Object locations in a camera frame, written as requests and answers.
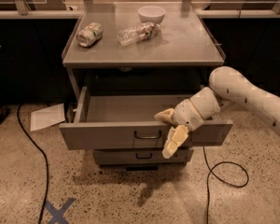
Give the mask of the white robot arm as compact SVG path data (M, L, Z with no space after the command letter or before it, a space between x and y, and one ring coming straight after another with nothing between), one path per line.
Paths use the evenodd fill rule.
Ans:
M280 97L253 85L234 68L221 66L211 72L208 87L154 116L174 126L168 132L162 156L170 159L190 132L223 109L223 100L246 108L280 136Z

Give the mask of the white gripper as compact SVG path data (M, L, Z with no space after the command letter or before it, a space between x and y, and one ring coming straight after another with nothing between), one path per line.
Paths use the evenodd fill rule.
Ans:
M203 125L203 117L198 112L190 99L185 99L179 103L175 109L168 108L154 115L154 119L176 125L172 127L167 135L167 139L162 150L162 156L170 159L184 144L189 136L189 131L195 131Z

